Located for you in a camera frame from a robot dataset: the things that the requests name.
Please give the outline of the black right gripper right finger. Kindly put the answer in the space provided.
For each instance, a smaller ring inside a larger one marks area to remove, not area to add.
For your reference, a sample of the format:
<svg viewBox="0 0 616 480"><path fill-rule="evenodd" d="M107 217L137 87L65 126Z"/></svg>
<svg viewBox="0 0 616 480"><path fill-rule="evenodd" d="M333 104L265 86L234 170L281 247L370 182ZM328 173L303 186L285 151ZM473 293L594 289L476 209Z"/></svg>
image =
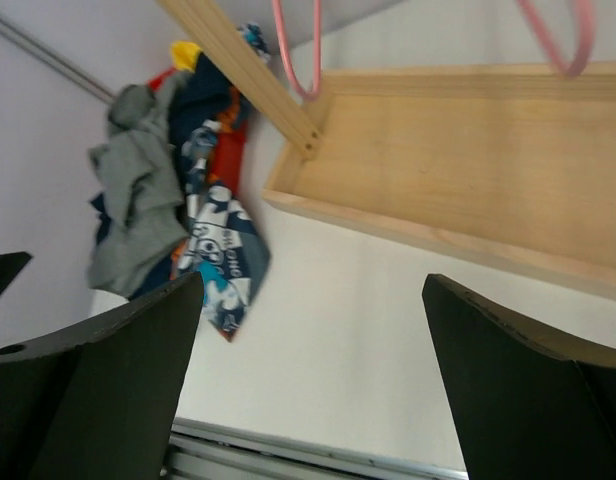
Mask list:
<svg viewBox="0 0 616 480"><path fill-rule="evenodd" d="M471 479L616 479L616 349L440 275L422 299Z"/></svg>

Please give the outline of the patterned blue orange shorts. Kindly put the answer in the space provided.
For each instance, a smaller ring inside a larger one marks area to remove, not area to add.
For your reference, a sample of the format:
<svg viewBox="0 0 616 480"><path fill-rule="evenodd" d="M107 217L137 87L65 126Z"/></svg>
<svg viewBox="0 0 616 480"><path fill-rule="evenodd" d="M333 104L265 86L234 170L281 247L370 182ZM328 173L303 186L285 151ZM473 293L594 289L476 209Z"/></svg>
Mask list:
<svg viewBox="0 0 616 480"><path fill-rule="evenodd" d="M202 52L196 68L209 64L219 70ZM201 315L231 341L259 292L268 271L270 252L238 199L237 191L216 181L199 195L187 197L184 193L184 196L190 236L173 253L172 274L201 274L204 282Z"/></svg>

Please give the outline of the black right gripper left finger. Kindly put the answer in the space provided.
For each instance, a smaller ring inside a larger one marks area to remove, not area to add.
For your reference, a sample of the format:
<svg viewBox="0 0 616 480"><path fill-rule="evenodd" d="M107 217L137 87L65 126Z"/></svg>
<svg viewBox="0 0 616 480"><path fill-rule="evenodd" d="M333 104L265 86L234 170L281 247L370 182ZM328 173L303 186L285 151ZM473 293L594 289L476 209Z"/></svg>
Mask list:
<svg viewBox="0 0 616 480"><path fill-rule="evenodd" d="M0 479L156 479L200 320L187 274L0 349Z"/></svg>

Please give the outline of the grey shorts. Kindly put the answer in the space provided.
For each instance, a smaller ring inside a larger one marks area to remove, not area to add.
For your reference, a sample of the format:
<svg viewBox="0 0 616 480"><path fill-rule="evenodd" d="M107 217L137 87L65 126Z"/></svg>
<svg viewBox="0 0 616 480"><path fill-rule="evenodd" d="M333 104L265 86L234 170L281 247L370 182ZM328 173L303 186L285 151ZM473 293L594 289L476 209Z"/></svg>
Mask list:
<svg viewBox="0 0 616 480"><path fill-rule="evenodd" d="M189 78L188 72L173 73L158 90L147 84L124 87L107 111L106 141L88 151L110 220L87 269L92 289L132 296L187 235L177 218L184 196L168 117Z"/></svg>

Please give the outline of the yellow shorts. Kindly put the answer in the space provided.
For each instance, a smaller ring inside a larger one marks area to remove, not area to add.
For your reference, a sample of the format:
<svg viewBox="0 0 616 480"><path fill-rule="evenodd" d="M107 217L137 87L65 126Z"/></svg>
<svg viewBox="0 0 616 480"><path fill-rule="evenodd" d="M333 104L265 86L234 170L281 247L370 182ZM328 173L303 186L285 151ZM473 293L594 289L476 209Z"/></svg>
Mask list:
<svg viewBox="0 0 616 480"><path fill-rule="evenodd" d="M172 66L178 71L194 72L202 52L199 45L190 41L175 41L169 48Z"/></svg>

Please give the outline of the navy blue shorts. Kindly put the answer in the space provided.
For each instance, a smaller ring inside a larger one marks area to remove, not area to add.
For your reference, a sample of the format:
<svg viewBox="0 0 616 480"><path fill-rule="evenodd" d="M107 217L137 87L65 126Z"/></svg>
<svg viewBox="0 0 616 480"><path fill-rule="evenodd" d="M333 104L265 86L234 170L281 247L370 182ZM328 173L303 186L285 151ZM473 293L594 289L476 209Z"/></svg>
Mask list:
<svg viewBox="0 0 616 480"><path fill-rule="evenodd" d="M176 71L158 89L130 84L116 95L106 140L88 152L103 188L91 201L100 226L90 288L133 299L167 280L171 254L190 236L185 205L205 190L202 161L246 110L205 55L194 71Z"/></svg>

